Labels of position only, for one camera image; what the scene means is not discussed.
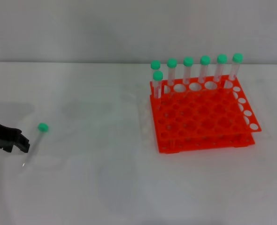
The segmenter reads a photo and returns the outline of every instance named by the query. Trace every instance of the white wall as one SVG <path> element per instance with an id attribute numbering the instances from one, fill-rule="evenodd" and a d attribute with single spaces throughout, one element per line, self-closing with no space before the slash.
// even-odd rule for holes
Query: white wall
<path id="1" fill-rule="evenodd" d="M 277 0 L 0 0 L 0 60 L 277 63 Z"/>

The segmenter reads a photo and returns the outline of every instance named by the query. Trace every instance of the green cap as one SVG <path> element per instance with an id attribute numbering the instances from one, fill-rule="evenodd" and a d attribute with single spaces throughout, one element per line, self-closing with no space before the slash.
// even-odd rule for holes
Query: green cap
<path id="1" fill-rule="evenodd" d="M 49 126 L 46 123 L 40 123 L 37 128 L 42 133 L 48 132 L 49 130 Z"/>
<path id="2" fill-rule="evenodd" d="M 177 66 L 177 60 L 176 59 L 169 59 L 167 62 L 167 65 L 169 68 L 175 68 Z"/>
<path id="3" fill-rule="evenodd" d="M 155 81 L 161 81 L 162 79 L 163 79 L 163 74 L 162 74 L 162 71 L 155 71 L 154 73 L 153 73 L 153 79 L 155 80 Z"/>
<path id="4" fill-rule="evenodd" d="M 159 60 L 153 60 L 151 62 L 151 69 L 158 70 L 161 67 L 161 62 Z"/>
<path id="5" fill-rule="evenodd" d="M 227 55 L 224 55 L 224 54 L 218 55 L 217 62 L 220 64 L 225 64 L 227 62 Z"/>
<path id="6" fill-rule="evenodd" d="M 200 59 L 200 63 L 207 66 L 210 63 L 210 57 L 208 55 L 203 55 Z"/>
<path id="7" fill-rule="evenodd" d="M 192 57 L 186 57 L 184 59 L 184 65 L 186 67 L 191 67 L 194 64 L 194 59 Z"/>
<path id="8" fill-rule="evenodd" d="M 236 63 L 241 63 L 243 61 L 243 55 L 241 53 L 234 53 L 232 61 Z"/>

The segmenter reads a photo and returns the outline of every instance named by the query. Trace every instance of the test tube rack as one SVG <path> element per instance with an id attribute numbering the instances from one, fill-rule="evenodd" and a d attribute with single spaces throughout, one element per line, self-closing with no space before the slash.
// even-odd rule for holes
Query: test tube rack
<path id="1" fill-rule="evenodd" d="M 154 98 L 151 87 L 151 108 L 160 153 L 213 149 L 223 147 L 245 147 L 255 144 L 252 132 L 261 127 L 248 103 L 243 89 L 236 78 L 231 86 L 224 88 L 228 75 L 220 82 L 208 76 L 203 84 L 191 78 L 184 85 L 175 79 L 169 86 L 162 81 L 161 98 Z M 207 89 L 214 83 L 216 89 Z M 183 85 L 182 90 L 176 87 Z"/>

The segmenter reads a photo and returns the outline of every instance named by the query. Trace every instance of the white surface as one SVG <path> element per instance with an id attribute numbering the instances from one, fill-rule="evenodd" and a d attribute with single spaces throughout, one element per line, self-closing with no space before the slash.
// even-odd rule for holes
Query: white surface
<path id="1" fill-rule="evenodd" d="M 0 61 L 277 63 L 277 0 L 0 0 Z"/>
<path id="2" fill-rule="evenodd" d="M 256 145 L 161 155 L 149 65 L 0 63 L 0 122 L 50 126 L 26 168 L 0 150 L 0 225 L 277 225 L 277 66 L 238 78 Z"/>

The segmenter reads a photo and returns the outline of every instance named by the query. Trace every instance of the white table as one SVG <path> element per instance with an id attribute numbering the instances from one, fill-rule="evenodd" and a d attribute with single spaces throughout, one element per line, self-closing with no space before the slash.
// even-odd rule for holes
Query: white table
<path id="1" fill-rule="evenodd" d="M 277 225 L 277 65 L 239 71 L 256 145 L 173 155 L 154 143 L 150 77 L 147 64 L 0 63 L 0 123 L 31 143 L 50 126 L 24 168 L 27 154 L 0 150 L 0 225 Z"/>

